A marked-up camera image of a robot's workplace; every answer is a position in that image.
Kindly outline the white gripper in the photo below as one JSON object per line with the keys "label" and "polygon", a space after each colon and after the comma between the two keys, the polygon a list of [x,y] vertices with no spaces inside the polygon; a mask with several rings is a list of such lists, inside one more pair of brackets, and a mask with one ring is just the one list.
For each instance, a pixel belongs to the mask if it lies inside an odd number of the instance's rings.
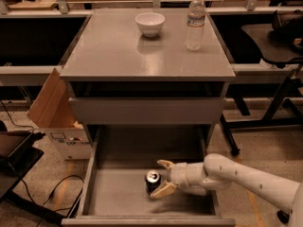
{"label": "white gripper", "polygon": [[176,187],[179,189],[190,189],[193,186],[202,187],[207,177],[203,163],[174,164],[168,160],[158,160],[157,164],[168,171],[167,179],[169,182],[164,181],[151,192],[150,198],[153,200],[159,200],[173,194]]}

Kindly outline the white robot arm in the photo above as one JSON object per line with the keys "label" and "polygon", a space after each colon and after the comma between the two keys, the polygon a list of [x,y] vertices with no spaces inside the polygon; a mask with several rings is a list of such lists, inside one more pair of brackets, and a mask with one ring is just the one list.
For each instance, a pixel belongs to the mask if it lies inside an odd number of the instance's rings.
{"label": "white robot arm", "polygon": [[237,183],[289,215],[287,227],[303,227],[303,183],[239,164],[221,154],[206,155],[199,163],[158,160],[167,179],[152,193],[152,199],[171,195],[176,189],[193,193],[199,188],[222,190]]}

